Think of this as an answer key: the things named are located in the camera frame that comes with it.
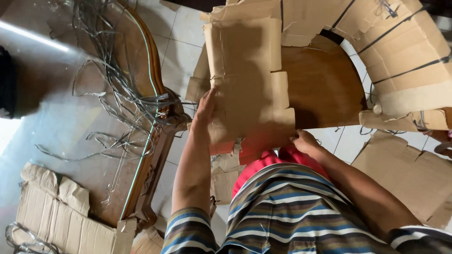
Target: white tile floor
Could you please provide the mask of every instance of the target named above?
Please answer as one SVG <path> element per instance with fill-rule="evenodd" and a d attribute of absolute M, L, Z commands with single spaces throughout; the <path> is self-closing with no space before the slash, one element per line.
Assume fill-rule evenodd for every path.
<path fill-rule="evenodd" d="M 204 22 L 199 20 L 199 12 L 183 6 L 174 12 L 160 5 L 158 0 L 139 1 L 137 12 L 148 26 L 157 45 L 162 64 L 163 84 L 180 94 L 185 101 L 188 80 L 193 74 L 201 47 L 204 44 L 202 30 Z M 371 91 L 372 82 L 367 75 L 366 67 L 360 58 L 354 55 L 356 52 L 350 43 L 344 41 L 341 46 L 351 56 L 363 81 L 363 88 L 369 106 L 371 106 L 369 98 L 372 97 L 372 100 L 375 101 L 376 96 Z M 193 116 L 195 107 L 185 105 L 185 112 Z M 369 140 L 370 134 L 368 133 L 375 132 L 375 130 L 363 128 L 364 135 L 361 135 L 360 130 L 361 126 L 356 125 L 308 131 L 326 149 L 350 164 L 358 155 L 363 144 Z M 165 231 L 166 222 L 170 217 L 174 176 L 188 133 L 178 133 L 178 136 L 180 135 L 182 135 L 181 138 L 175 138 L 173 141 L 151 204 L 152 209 L 159 215 L 156 227 L 162 231 Z M 420 133 L 405 133 L 398 136 L 406 139 L 411 146 L 431 152 L 438 143 Z M 225 237 L 228 210 L 229 206 L 219 206 L 212 219 L 212 230 L 218 244 L 221 244 Z"/>

